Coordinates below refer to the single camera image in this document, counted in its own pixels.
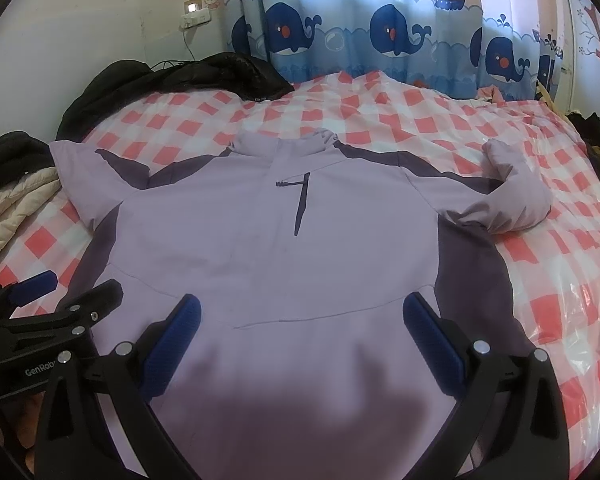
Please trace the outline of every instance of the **bed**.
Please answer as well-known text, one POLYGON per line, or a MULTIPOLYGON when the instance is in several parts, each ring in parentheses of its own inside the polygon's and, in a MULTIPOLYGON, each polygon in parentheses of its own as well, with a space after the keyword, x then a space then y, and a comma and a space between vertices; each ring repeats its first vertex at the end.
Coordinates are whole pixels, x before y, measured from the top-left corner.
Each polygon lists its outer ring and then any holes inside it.
MULTIPOLYGON (((103 121, 84 141, 148 165, 218 154, 241 129, 293 138, 323 127, 343 142, 378 152, 408 150, 441 171, 490 175, 481 147, 498 137, 525 153, 552 190, 546 220, 501 235, 514 313, 546 349, 569 428, 571 478, 600 448, 600 182, 575 129, 537 101, 452 100, 384 73, 345 73, 295 85, 273 102, 244 102, 226 91, 151 94, 103 121)), ((47 269, 58 289, 19 311, 52 312, 91 236, 60 190, 0 256, 0 284, 47 269)))

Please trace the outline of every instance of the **whale print curtain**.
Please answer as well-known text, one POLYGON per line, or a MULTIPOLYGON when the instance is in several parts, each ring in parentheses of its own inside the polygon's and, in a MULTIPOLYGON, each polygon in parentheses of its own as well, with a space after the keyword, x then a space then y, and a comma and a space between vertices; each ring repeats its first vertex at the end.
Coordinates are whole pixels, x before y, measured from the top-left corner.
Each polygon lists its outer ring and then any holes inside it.
POLYGON ((493 84, 533 99, 536 80, 560 83, 564 1, 224 0, 224 33, 290 82, 381 70, 453 98, 493 84))

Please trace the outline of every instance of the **jacket sleeve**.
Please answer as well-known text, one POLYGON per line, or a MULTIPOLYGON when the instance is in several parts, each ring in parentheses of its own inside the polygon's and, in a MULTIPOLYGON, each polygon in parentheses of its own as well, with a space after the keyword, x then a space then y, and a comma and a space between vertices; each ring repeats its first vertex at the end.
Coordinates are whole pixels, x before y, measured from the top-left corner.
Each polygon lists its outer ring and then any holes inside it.
POLYGON ((49 147, 62 188, 82 222, 92 230, 107 213, 138 191, 118 174, 115 164, 107 160, 117 158, 112 153, 96 151, 94 146, 70 140, 56 140, 49 147))
POLYGON ((503 233, 541 222, 552 202, 541 177, 518 150, 500 140, 490 140, 482 150, 503 181, 495 189, 475 186, 487 181, 482 178, 448 178, 442 173, 435 177, 408 173, 408 177, 430 206, 456 224, 478 222, 490 233, 503 233))

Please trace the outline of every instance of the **silver screw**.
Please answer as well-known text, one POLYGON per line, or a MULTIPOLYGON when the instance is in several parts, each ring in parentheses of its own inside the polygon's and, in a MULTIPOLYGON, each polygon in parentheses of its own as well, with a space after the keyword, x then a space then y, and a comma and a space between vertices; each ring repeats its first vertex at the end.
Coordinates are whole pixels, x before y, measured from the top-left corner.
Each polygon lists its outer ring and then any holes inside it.
POLYGON ((534 357, 538 359, 538 361, 540 361, 541 363, 544 363, 549 358, 549 354, 541 348, 537 348, 534 352, 534 357))
POLYGON ((478 352, 478 354, 486 355, 491 351, 491 346, 486 341, 478 339, 474 343, 474 350, 478 352))
POLYGON ((58 362, 65 364, 68 363, 71 360, 71 352, 69 352, 68 350, 62 350, 59 354, 58 354, 58 362))
POLYGON ((131 351, 133 349, 134 349, 134 346, 131 343, 125 341, 123 343, 120 343, 118 346, 116 346, 116 354, 122 355, 122 356, 129 355, 129 354, 131 354, 131 351))

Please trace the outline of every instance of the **chest pocket zipper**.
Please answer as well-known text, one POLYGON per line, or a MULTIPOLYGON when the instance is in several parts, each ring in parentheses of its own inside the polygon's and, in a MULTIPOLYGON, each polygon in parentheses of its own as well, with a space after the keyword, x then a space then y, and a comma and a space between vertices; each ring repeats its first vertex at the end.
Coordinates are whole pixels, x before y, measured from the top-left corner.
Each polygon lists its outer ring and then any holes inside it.
POLYGON ((300 202, 298 203, 298 212, 296 212, 296 228, 294 230, 294 236, 298 236, 298 232, 300 231, 300 224, 302 223, 302 216, 304 215, 304 211, 306 210, 306 194, 309 189, 309 176, 311 173, 305 173, 304 179, 300 182, 276 182, 276 186, 278 187, 286 187, 286 186, 302 186, 302 191, 300 192, 300 202))

